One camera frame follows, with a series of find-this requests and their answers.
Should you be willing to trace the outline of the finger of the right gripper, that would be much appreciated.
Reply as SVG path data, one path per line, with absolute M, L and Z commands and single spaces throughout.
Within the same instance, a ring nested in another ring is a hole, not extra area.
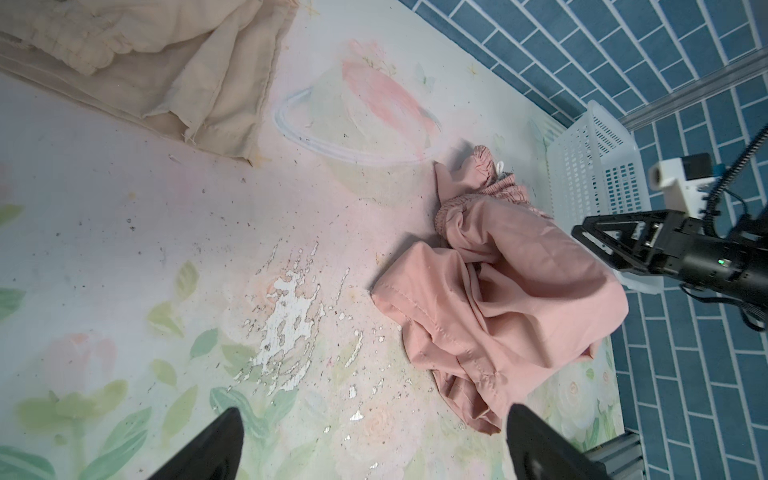
M 650 248 L 656 221 L 651 211 L 589 216 L 571 235 L 592 252 L 641 252 Z
M 619 272 L 640 276 L 662 274 L 662 270 L 654 260 L 656 249 L 647 242 L 630 246 L 599 243 L 591 245 L 590 251 L 610 268 Z

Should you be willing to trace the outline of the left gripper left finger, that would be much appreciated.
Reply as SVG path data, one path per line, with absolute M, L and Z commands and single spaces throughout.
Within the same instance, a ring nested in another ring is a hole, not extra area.
M 151 480 L 235 480 L 244 445 L 244 424 L 236 407 L 226 409 L 150 476 Z

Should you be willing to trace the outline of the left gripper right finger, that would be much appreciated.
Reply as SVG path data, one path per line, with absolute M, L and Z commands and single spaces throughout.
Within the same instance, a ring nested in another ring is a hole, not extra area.
M 513 404 L 506 423 L 507 445 L 518 479 L 603 479 L 599 467 L 524 404 Z

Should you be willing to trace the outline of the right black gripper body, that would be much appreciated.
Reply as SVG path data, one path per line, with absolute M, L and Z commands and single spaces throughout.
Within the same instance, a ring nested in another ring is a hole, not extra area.
M 706 235 L 699 219 L 674 210 L 653 211 L 648 270 L 692 286 L 724 288 L 741 277 L 741 246 Z

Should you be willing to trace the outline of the white plastic basket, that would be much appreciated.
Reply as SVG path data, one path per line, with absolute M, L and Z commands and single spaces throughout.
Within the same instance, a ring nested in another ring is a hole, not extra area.
M 653 212 L 639 148 L 628 130 L 591 100 L 583 116 L 554 140 L 546 157 L 554 222 L 580 254 L 630 290 L 661 294 L 661 276 L 614 270 L 571 235 L 589 216 Z

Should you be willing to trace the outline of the pink shorts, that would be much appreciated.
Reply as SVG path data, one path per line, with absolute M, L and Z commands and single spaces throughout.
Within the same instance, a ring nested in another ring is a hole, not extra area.
M 512 405 L 594 358 L 628 302 L 607 266 L 536 209 L 513 176 L 498 174 L 487 147 L 434 172 L 442 245 L 411 245 L 371 297 L 453 412 L 493 435 Z

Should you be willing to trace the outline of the beige shorts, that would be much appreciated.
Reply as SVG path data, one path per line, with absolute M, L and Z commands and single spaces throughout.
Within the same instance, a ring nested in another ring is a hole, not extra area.
M 294 1 L 5 1 L 1 68 L 200 150 L 258 147 Z

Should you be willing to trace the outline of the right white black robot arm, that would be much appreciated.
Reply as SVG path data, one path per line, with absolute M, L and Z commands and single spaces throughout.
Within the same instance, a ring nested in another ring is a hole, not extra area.
M 583 246 L 619 272 L 663 276 L 691 298 L 740 310 L 743 322 L 767 329 L 767 211 L 743 214 L 727 236 L 716 231 L 723 194 L 767 141 L 762 128 L 705 195 L 702 217 L 675 210 L 590 216 L 572 228 Z

